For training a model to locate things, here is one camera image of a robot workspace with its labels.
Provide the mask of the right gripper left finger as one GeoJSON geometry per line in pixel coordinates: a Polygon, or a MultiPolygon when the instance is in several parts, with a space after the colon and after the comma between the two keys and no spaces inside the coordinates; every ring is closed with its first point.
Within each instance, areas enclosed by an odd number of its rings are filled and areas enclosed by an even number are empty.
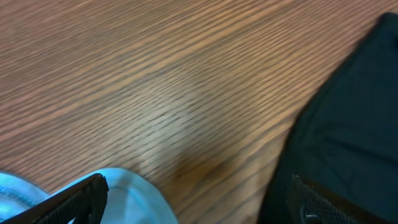
{"type": "Polygon", "coordinates": [[[38,205],[14,215],[5,224],[100,224],[108,185],[101,174],[93,174],[38,205]]]}

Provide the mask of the light blue printed t-shirt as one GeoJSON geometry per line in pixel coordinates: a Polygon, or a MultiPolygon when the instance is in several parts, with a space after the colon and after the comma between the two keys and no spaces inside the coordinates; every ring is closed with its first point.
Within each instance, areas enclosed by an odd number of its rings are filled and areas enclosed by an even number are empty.
{"type": "Polygon", "coordinates": [[[1,221],[4,222],[56,196],[85,178],[101,174],[109,187],[101,223],[178,224],[161,192],[141,176],[122,168],[104,168],[86,174],[54,194],[22,177],[1,172],[1,221]]]}

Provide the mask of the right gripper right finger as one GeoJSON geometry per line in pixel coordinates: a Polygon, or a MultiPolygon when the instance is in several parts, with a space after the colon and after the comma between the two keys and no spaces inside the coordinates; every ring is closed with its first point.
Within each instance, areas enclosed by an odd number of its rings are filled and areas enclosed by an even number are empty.
{"type": "Polygon", "coordinates": [[[385,223],[378,216],[320,184],[293,175],[286,193],[292,219],[299,224],[385,223]]]}

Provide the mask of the black t-shirt under blue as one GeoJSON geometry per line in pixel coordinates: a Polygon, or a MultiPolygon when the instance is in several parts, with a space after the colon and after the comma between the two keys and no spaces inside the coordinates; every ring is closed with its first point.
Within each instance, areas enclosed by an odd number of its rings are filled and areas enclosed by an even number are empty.
{"type": "Polygon", "coordinates": [[[397,15],[383,14],[298,114],[259,211],[292,223],[291,177],[397,222],[397,15]]]}

